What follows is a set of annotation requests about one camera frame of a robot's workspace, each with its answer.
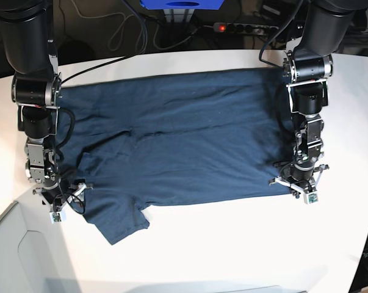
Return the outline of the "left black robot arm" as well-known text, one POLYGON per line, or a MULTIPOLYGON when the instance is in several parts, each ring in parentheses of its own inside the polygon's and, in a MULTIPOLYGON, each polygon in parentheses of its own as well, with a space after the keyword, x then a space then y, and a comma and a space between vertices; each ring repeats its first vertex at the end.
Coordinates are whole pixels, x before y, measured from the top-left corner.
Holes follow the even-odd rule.
POLYGON ((317 162, 323 157, 324 122, 320 112, 329 100, 328 79, 334 71, 331 55, 358 9, 357 1, 310 1, 301 40, 293 50, 286 51, 280 66, 288 82, 278 87, 275 96, 286 90, 292 129, 284 126, 280 114, 276 119, 292 145, 292 159, 280 165, 279 175, 269 183, 287 187, 306 204, 318 201, 317 185, 329 168, 317 162))

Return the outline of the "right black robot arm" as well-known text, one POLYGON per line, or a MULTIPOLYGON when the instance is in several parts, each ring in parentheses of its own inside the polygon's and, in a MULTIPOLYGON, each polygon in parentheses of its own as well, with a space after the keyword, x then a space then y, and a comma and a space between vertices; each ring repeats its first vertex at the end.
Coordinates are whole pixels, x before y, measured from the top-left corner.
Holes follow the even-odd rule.
POLYGON ((74 129, 74 114, 56 104, 62 85, 54 44, 52 1, 0 1, 0 34, 5 55, 15 70, 11 99, 18 107, 18 130, 25 133, 25 172, 37 185, 34 194, 49 208, 53 223, 65 220, 68 204, 85 212, 84 192, 91 186, 71 180, 73 168, 61 172, 61 148, 74 129))

